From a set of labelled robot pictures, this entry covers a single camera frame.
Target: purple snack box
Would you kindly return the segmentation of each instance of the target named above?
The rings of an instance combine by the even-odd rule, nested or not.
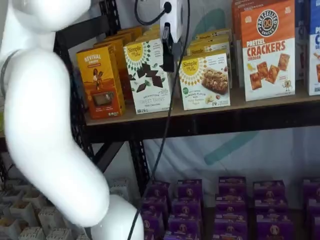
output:
[[[217,213],[214,216],[214,232],[248,234],[247,213]]]
[[[163,240],[197,240],[197,236],[191,233],[167,231]]]
[[[202,180],[178,180],[177,193],[178,198],[200,199],[202,204],[204,200]]]
[[[257,240],[294,239],[294,224],[286,214],[272,213],[256,216]]]
[[[254,200],[255,212],[259,214],[287,213],[288,202],[286,198],[261,198]]]
[[[282,198],[286,196],[286,186],[282,180],[255,181],[253,183],[255,198]]]
[[[247,195],[247,184],[244,176],[220,176],[218,186],[220,195]]]
[[[161,212],[164,223],[168,220],[167,197],[145,197],[142,201],[142,209]]]
[[[215,195],[215,208],[218,212],[237,213],[246,211],[246,202],[243,196]]]
[[[168,230],[201,236],[201,219],[198,216],[186,214],[171,214],[168,220]]]
[[[202,218],[199,199],[188,197],[175,198],[172,200],[171,205],[172,214],[186,214]]]
[[[212,240],[247,240],[248,236],[245,233],[240,232],[223,232],[223,231],[214,231]]]
[[[164,220],[160,211],[141,210],[141,217],[145,230],[153,230],[154,237],[163,237],[165,233]]]

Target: power cord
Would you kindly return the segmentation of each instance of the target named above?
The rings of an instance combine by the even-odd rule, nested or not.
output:
[[[146,197],[148,189],[152,184],[152,180],[154,179],[154,176],[155,176],[155,173],[156,173],[156,170],[157,170],[157,167],[158,167],[158,164],[159,164],[159,161],[160,161],[160,158],[161,158],[164,146],[165,146],[165,142],[166,142],[166,139],[167,139],[169,124],[170,124],[170,118],[171,118],[171,112],[172,112],[173,103],[174,103],[175,87],[176,87],[178,76],[179,76],[179,69],[181,67],[182,60],[184,58],[184,55],[185,55],[185,52],[186,52],[186,49],[187,49],[188,37],[189,37],[189,31],[190,31],[190,0],[187,0],[187,5],[188,5],[188,12],[187,12],[188,16],[187,16],[187,27],[186,27],[185,43],[184,43],[184,46],[183,46],[183,49],[182,49],[182,53],[181,53],[181,56],[180,56],[180,60],[179,60],[179,64],[178,64],[178,67],[177,67],[177,70],[176,70],[176,73],[175,73],[175,76],[174,76],[174,81],[173,81],[173,86],[172,86],[172,91],[171,91],[170,107],[169,107],[169,111],[168,111],[168,117],[167,117],[166,122],[165,122],[165,129],[164,129],[164,134],[163,134],[160,150],[159,150],[158,156],[156,158],[155,164],[153,166],[153,169],[151,171],[150,180],[148,181],[148,183],[146,185],[145,191],[144,191],[144,193],[143,193],[143,195],[141,197],[141,201],[140,201],[139,206],[137,208],[137,211],[136,211],[136,213],[134,215],[133,222],[132,222],[132,225],[131,225],[131,228],[130,228],[130,232],[129,232],[129,236],[128,236],[127,240],[131,240],[131,237],[132,237],[132,234],[134,232],[134,228],[135,228],[138,216],[139,216],[140,211],[142,209],[142,200]],[[141,19],[138,16],[138,0],[135,0],[134,12],[135,12],[135,16],[136,16],[138,22],[140,22]]]

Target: teal stripe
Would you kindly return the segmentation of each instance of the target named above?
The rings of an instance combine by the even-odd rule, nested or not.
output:
[[[249,131],[249,132],[242,132],[237,134],[234,138],[222,144],[213,152],[204,156],[205,163],[210,166],[218,161],[221,161],[226,156],[240,149],[245,144],[247,144],[252,139],[254,139],[258,133],[259,133],[258,131]]]

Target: white backdrop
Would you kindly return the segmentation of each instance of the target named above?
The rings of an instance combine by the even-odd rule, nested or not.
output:
[[[210,29],[231,27],[231,0],[190,2],[190,37]],[[117,7],[122,28],[138,24],[134,0],[117,0]],[[144,20],[151,20],[159,12],[159,0],[139,3],[139,15]],[[172,183],[177,179],[202,178],[207,206],[214,205],[220,175],[244,175],[249,186],[252,181],[283,179],[290,206],[299,208],[303,176],[320,175],[319,135],[320,127],[305,127],[170,138],[156,177]],[[160,143],[160,139],[144,141],[150,167],[155,163]]]

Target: black cable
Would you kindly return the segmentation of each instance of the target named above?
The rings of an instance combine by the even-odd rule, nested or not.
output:
[[[134,14],[135,14],[135,18],[137,19],[137,21],[144,26],[149,26],[152,25],[154,23],[156,23],[164,14],[166,13],[166,10],[163,9],[163,11],[153,20],[151,21],[143,21],[140,19],[139,14],[138,14],[138,0],[135,0],[134,3]]]
[[[135,228],[138,216],[139,216],[141,208],[142,208],[142,200],[146,197],[148,189],[149,189],[150,185],[152,184],[152,180],[154,179],[154,176],[155,176],[155,173],[156,173],[156,170],[157,170],[157,167],[158,167],[158,164],[159,164],[159,161],[160,161],[160,158],[161,158],[164,146],[165,146],[165,142],[166,142],[166,139],[167,139],[169,124],[170,124],[170,118],[171,118],[171,112],[172,112],[173,103],[174,103],[175,88],[176,88],[176,84],[177,84],[177,80],[178,80],[178,76],[179,76],[179,69],[181,67],[182,60],[184,58],[184,55],[185,55],[185,52],[186,52],[186,49],[187,49],[187,44],[188,44],[188,37],[189,37],[189,30],[190,30],[190,0],[187,0],[187,4],[188,4],[188,12],[187,12],[188,17],[187,17],[185,43],[184,43],[184,46],[183,46],[183,49],[182,49],[182,53],[181,53],[181,56],[180,56],[180,60],[179,60],[179,64],[178,64],[178,67],[177,67],[177,70],[176,70],[176,73],[175,73],[175,76],[174,76],[172,92],[171,92],[171,99],[170,99],[170,107],[169,107],[169,111],[168,111],[168,117],[167,117],[166,123],[165,123],[165,129],[164,129],[164,134],[163,134],[160,150],[159,150],[158,156],[156,158],[155,164],[153,166],[153,169],[152,169],[152,172],[151,172],[151,176],[150,176],[150,180],[148,181],[148,183],[146,185],[145,191],[144,191],[144,193],[143,193],[143,195],[141,197],[141,201],[140,201],[139,206],[137,208],[137,211],[136,211],[136,213],[134,215],[133,222],[132,222],[131,229],[130,229],[129,236],[128,236],[127,240],[131,240],[131,237],[132,237],[132,234],[134,232],[134,228]]]

